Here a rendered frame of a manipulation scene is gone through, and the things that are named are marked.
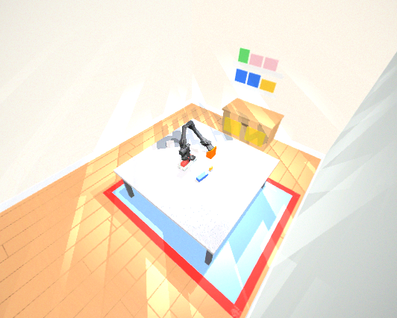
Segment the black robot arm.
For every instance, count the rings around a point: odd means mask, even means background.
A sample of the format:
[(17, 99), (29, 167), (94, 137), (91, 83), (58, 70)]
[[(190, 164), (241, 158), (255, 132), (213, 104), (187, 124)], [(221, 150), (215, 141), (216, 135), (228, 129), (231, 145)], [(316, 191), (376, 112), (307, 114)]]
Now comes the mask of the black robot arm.
[(182, 132), (181, 132), (181, 139), (179, 141), (179, 145), (180, 145), (180, 149), (179, 151), (179, 155), (182, 156), (181, 159), (182, 160), (188, 160), (188, 154), (185, 154), (186, 152), (190, 151), (190, 146), (191, 144), (187, 144), (187, 139), (186, 139), (186, 132), (187, 132), (187, 128), (191, 129), (196, 136), (200, 139), (200, 144), (202, 144), (204, 147), (207, 147), (208, 151), (211, 151), (214, 147), (211, 144), (212, 142), (210, 140), (208, 140), (207, 138), (203, 137), (201, 135), (201, 133), (198, 131), (198, 129), (195, 127), (195, 124), (192, 120), (190, 120), (189, 122), (187, 122), (187, 124), (182, 126)]

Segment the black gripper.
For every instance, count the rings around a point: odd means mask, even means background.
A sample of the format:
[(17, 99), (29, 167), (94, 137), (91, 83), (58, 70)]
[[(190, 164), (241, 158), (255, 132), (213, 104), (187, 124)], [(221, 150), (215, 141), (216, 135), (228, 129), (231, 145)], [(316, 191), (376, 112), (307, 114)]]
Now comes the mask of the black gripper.
[(190, 155), (190, 152), (186, 152), (185, 154), (188, 154), (189, 162), (190, 162), (190, 160), (194, 161), (196, 159), (196, 156), (195, 155)]

